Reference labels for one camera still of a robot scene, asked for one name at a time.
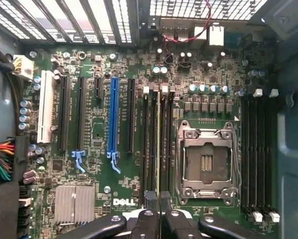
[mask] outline cpu socket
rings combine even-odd
[[[191,198],[234,202],[238,181],[237,151],[233,124],[222,129],[191,128],[180,121],[176,139],[176,191],[185,205]]]

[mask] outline blue pcie slot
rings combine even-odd
[[[118,108],[119,108],[119,78],[112,77],[110,83],[110,107],[109,107],[109,135],[107,146],[107,158],[111,159],[112,168],[121,173],[117,166],[117,137],[118,137]]]

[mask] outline power connector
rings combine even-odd
[[[13,75],[23,78],[27,81],[32,81],[34,77],[34,62],[29,60],[24,55],[13,55],[13,65],[15,70],[12,72]]]

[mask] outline motherboard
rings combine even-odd
[[[146,191],[278,238],[272,43],[36,52],[21,123],[32,239],[143,208]]]

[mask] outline white pci slot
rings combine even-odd
[[[51,71],[41,71],[37,143],[50,143],[53,110],[53,77]]]

